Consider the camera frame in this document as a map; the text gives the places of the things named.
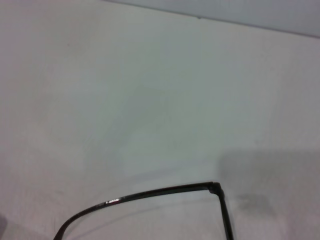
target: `thin black wire frame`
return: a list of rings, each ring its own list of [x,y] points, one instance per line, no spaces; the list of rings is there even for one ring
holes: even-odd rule
[[[202,190],[209,190],[209,192],[211,194],[215,194],[219,197],[226,240],[234,240],[234,236],[232,233],[232,227],[231,227],[231,223],[230,223],[230,218],[229,218],[229,214],[228,214],[228,210],[227,210],[227,206],[226,206],[224,191],[222,190],[220,183],[212,182],[212,181],[195,183],[195,184],[188,184],[188,185],[172,186],[172,187],[155,189],[155,190],[151,190],[151,191],[144,191],[144,192],[139,192],[139,193],[119,197],[119,198],[116,198],[116,199],[113,199],[110,201],[102,202],[102,203],[97,204],[95,206],[89,207],[89,208],[77,213],[76,215],[72,216],[71,218],[69,218],[60,227],[60,229],[56,233],[53,240],[62,240],[67,227],[72,222],[74,222],[75,220],[77,220],[78,218],[80,218],[84,215],[90,214],[90,213],[95,212],[97,210],[104,209],[104,208],[118,205],[118,204],[122,204],[125,202],[130,202],[133,200],[138,200],[138,199],[145,199],[145,198],[156,197],[156,196],[161,196],[161,195],[168,195],[168,194],[178,194],[178,193],[185,193],[185,192],[202,191]]]

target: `eyeglasses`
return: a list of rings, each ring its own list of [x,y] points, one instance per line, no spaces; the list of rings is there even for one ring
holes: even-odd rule
[[[218,182],[203,182],[203,183],[195,183],[195,184],[188,184],[188,185],[181,185],[181,186],[172,186],[172,187],[166,187],[166,188],[160,188],[156,190],[151,190],[151,191],[144,191],[144,192],[139,192],[136,194],[132,195],[127,195],[123,197],[119,197],[110,201],[105,201],[100,204],[97,204],[95,206],[89,207],[76,215],[72,216],[69,218],[58,230],[56,233],[55,237],[53,240],[62,240],[63,235],[67,229],[67,227],[77,220],[78,218],[90,214],[92,212],[95,212],[100,209],[104,209],[110,206],[122,204],[125,202],[130,202],[133,200],[138,200],[138,199],[145,199],[145,198],[150,198],[150,197],[156,197],[156,196],[161,196],[161,195],[168,195],[168,194],[178,194],[178,193],[186,193],[186,192],[194,192],[194,191],[202,191],[202,190],[209,190],[211,194],[215,194],[219,197],[220,201],[220,206],[221,206],[221,213],[222,213],[222,220],[223,220],[223,225],[224,225],[224,231],[225,231],[225,236],[226,240],[234,240],[234,236],[232,233],[232,228],[231,228],[231,223],[230,223],[230,218],[225,202],[225,194],[224,191],[222,190],[220,183]]]

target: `white surface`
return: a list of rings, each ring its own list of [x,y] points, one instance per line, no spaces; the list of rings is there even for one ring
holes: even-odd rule
[[[1,2],[0,30],[1,240],[208,180],[238,240],[319,239],[319,40],[94,0]],[[97,212],[67,239],[224,232],[199,192]]]
[[[104,0],[320,37],[319,0]]]

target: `black eyeglass frame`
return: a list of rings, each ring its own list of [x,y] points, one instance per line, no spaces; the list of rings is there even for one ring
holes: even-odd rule
[[[89,207],[76,215],[69,218],[58,230],[53,240],[62,240],[64,233],[67,229],[67,227],[77,220],[78,218],[90,214],[92,212],[95,212],[100,209],[104,209],[110,206],[138,200],[138,199],[145,199],[150,197],[156,197],[161,195],[169,195],[169,194],[178,194],[178,193],[186,193],[186,192],[194,192],[194,191],[202,191],[202,190],[209,190],[211,194],[215,194],[219,197],[220,206],[221,206],[221,213],[222,213],[222,220],[224,225],[224,231],[226,240],[234,240],[234,236],[232,233],[232,227],[230,223],[230,218],[227,210],[227,205],[225,201],[225,194],[224,191],[221,188],[220,183],[218,182],[202,182],[202,183],[194,183],[194,184],[187,184],[187,185],[180,185],[180,186],[172,186],[172,187],[166,187],[166,188],[160,188],[150,191],[144,191],[139,192],[123,197],[119,197],[110,201],[105,201],[100,204],[97,204],[95,206]]]

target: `eyeglass temple arm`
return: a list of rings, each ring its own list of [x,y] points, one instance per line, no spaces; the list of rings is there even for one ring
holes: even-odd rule
[[[225,195],[224,191],[221,189],[220,183],[218,182],[203,182],[203,183],[195,183],[195,184],[188,184],[188,185],[181,185],[181,186],[172,186],[166,188],[155,189],[151,191],[144,191],[139,192],[127,196],[123,196],[120,198],[116,198],[110,201],[105,201],[95,206],[89,207],[76,215],[69,218],[58,230],[53,240],[62,240],[63,235],[67,229],[67,227],[77,220],[78,218],[87,215],[89,213],[95,212],[100,209],[104,209],[113,205],[122,204],[125,202],[130,202],[138,199],[145,199],[150,197],[156,197],[161,195],[168,195],[168,194],[177,194],[177,193],[185,193],[185,192],[193,192],[193,191],[201,191],[201,190],[209,190],[210,193],[215,194],[219,197],[220,206],[221,206],[221,213],[223,219],[223,225],[226,234],[226,240],[234,240],[231,223],[229,219],[229,214],[225,202]]]

